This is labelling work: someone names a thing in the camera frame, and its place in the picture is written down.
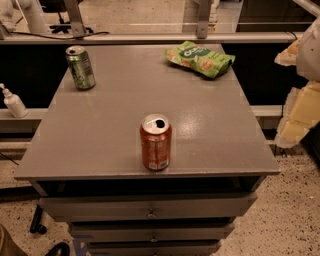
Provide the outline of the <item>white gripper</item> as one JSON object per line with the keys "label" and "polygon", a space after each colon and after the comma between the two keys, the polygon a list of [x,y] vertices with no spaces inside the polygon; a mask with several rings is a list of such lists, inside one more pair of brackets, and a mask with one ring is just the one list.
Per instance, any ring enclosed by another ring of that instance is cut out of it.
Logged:
{"label": "white gripper", "polygon": [[289,92],[274,139],[278,147],[292,148],[320,122],[320,17],[274,62],[296,65],[297,73],[310,80],[302,89],[293,87]]}

